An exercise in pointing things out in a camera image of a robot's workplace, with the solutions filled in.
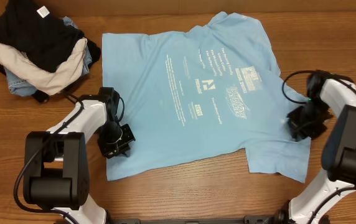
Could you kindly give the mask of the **light blue printed t-shirt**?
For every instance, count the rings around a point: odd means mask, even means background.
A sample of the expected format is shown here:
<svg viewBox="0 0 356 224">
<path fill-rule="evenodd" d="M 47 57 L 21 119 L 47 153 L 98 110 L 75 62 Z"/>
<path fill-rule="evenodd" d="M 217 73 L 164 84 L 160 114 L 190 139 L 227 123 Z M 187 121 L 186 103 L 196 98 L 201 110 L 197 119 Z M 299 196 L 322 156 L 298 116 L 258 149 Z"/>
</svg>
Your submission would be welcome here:
<svg viewBox="0 0 356 224">
<path fill-rule="evenodd" d="M 302 96 L 283 85 L 259 20 L 220 12 L 188 32 L 105 33 L 102 53 L 135 137 L 128 157 L 108 159 L 108 180 L 244 149 L 250 172 L 305 181 L 311 140 L 287 125 Z"/>
</svg>

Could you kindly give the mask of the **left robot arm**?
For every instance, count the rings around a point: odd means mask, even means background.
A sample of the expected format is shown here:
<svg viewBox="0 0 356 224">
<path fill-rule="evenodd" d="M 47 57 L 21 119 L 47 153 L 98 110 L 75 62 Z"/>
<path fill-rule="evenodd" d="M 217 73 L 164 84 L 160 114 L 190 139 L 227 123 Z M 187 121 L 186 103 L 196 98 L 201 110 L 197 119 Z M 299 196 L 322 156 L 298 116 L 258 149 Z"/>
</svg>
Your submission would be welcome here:
<svg viewBox="0 0 356 224">
<path fill-rule="evenodd" d="M 75 107 L 59 124 L 26 137 L 24 166 L 14 184 L 15 203 L 32 213 L 55 213 L 69 223 L 112 223 L 107 210 L 89 194 L 87 142 L 98 135 L 101 155 L 128 156 L 135 140 L 128 124 L 121 124 L 124 101 L 112 87 L 96 95 L 63 95 Z"/>
</svg>

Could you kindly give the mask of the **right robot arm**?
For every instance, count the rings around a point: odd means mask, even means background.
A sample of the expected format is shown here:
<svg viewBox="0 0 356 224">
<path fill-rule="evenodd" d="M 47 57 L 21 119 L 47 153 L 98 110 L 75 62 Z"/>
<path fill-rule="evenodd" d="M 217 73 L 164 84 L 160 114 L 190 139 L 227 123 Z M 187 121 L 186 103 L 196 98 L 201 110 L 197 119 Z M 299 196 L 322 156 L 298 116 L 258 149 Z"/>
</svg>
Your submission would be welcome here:
<svg viewBox="0 0 356 224">
<path fill-rule="evenodd" d="M 329 223 L 327 212 L 356 192 L 356 86 L 342 75 L 306 71 L 307 101 L 288 114 L 291 136 L 299 141 L 319 137 L 325 121 L 337 118 L 322 150 L 322 168 L 312 182 L 267 223 Z"/>
</svg>

